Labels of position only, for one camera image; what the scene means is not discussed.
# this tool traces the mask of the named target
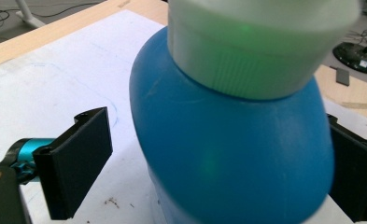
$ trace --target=table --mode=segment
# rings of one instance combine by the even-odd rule
[[[123,9],[129,9],[160,24],[167,24],[168,5],[160,0],[108,0],[62,20],[33,30],[0,44],[0,63],[38,49],[95,21]],[[335,70],[321,65],[316,78],[322,95],[367,117],[367,83],[354,77],[349,87],[335,82]]]

